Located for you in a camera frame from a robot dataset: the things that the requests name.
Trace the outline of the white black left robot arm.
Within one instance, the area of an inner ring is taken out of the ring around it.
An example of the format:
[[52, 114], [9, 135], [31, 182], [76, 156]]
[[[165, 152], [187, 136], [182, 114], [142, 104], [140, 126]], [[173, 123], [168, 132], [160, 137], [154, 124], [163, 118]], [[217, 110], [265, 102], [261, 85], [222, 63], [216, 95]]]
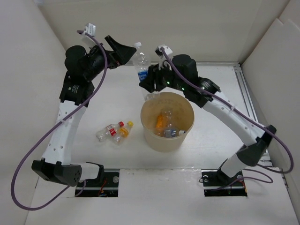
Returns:
[[74, 45], [65, 52], [67, 69], [60, 93], [58, 127], [40, 160], [32, 162], [32, 170], [42, 179], [74, 187], [80, 181], [82, 167], [71, 163], [71, 151], [78, 125], [94, 93], [92, 80], [108, 69], [115, 69], [129, 62], [136, 49], [105, 37], [111, 50], [101, 49], [92, 42], [87, 52], [81, 45]]

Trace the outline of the orange juice bottle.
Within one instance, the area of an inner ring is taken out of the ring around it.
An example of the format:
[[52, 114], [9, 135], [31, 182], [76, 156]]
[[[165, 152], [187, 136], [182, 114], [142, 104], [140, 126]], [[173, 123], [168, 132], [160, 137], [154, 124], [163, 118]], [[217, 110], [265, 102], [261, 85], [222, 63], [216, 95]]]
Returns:
[[157, 116], [155, 128], [165, 128], [167, 124], [167, 117], [162, 113]]

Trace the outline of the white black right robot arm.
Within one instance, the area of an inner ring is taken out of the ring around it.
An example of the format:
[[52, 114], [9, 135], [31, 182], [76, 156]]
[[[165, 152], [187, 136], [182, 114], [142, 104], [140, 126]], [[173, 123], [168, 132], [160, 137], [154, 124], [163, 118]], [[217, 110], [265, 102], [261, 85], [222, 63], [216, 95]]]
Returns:
[[247, 166], [256, 166], [268, 148], [276, 128], [272, 125], [255, 126], [249, 117], [243, 118], [228, 106], [229, 100], [210, 79], [198, 76], [196, 61], [186, 54], [176, 55], [172, 63], [190, 83], [185, 83], [166, 62], [148, 69], [147, 76], [139, 83], [149, 93], [161, 91], [165, 87], [182, 91], [185, 98], [200, 108], [213, 114], [227, 125], [243, 142], [243, 146], [217, 170], [217, 180], [226, 185]]

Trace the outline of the blue label clear bottle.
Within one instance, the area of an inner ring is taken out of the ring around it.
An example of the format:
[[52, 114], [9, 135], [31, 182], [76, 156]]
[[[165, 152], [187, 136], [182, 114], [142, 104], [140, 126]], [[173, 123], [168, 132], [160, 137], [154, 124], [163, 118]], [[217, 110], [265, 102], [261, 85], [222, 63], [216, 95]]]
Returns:
[[180, 135], [185, 134], [186, 131], [179, 130], [176, 127], [167, 127], [163, 132], [163, 137], [165, 138], [174, 138]]

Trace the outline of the small blue label bottle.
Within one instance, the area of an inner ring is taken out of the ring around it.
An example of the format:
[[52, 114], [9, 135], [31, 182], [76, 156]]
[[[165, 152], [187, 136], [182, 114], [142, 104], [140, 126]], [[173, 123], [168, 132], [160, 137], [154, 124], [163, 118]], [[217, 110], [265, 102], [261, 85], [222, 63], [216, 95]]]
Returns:
[[[150, 57], [144, 52], [141, 42], [136, 42], [133, 44], [136, 48], [135, 55], [132, 57], [132, 63], [138, 74], [139, 82], [143, 81], [148, 75], [148, 68], [151, 65]], [[159, 92], [149, 93], [144, 88], [140, 88], [143, 99], [145, 101], [159, 98]]]

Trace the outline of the yellow cap orange bottle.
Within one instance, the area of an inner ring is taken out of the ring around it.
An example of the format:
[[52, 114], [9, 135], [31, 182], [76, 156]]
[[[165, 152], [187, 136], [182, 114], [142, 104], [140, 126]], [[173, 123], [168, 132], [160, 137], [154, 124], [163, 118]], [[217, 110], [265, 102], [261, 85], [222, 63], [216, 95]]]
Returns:
[[117, 134], [113, 138], [113, 142], [115, 144], [121, 144], [129, 135], [134, 123], [132, 121], [128, 121], [124, 126], [122, 126]]

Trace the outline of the red cap cola bottle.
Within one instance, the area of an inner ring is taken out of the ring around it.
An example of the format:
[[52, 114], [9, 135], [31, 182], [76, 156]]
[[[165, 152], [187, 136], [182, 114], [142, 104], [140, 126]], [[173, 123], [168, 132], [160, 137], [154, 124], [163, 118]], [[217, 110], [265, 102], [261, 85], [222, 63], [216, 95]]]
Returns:
[[120, 121], [116, 124], [110, 124], [110, 125], [106, 126], [105, 128], [103, 128], [102, 130], [98, 131], [96, 133], [96, 138], [100, 142], [104, 142], [107, 139], [114, 137], [123, 126], [124, 126], [124, 123], [122, 121]]

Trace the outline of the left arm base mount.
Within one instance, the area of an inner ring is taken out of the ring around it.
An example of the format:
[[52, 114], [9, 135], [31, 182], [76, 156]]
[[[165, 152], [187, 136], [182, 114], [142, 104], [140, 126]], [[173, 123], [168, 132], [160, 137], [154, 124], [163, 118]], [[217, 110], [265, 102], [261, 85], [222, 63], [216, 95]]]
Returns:
[[103, 175], [99, 180], [87, 180], [82, 192], [83, 183], [79, 183], [75, 188], [75, 197], [118, 197], [120, 171], [104, 169]]

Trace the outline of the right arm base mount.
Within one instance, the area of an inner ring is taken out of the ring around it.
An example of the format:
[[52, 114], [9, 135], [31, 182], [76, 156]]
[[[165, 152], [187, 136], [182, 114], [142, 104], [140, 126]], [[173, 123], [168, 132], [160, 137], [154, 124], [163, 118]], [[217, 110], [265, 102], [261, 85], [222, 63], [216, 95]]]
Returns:
[[202, 169], [199, 182], [203, 184], [205, 197], [247, 197], [247, 190], [242, 178], [242, 171], [238, 172], [232, 178], [218, 174], [217, 169]]

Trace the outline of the clear unlabeled plastic bottle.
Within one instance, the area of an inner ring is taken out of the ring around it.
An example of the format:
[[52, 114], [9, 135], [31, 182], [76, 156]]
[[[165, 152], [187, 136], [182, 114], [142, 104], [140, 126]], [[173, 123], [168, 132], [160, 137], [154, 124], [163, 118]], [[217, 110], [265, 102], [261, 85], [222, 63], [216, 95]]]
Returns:
[[162, 111], [162, 114], [167, 117], [167, 124], [166, 124], [166, 127], [163, 128], [163, 130], [165, 130], [168, 127], [172, 127], [172, 128], [175, 127], [172, 109], [165, 109]]

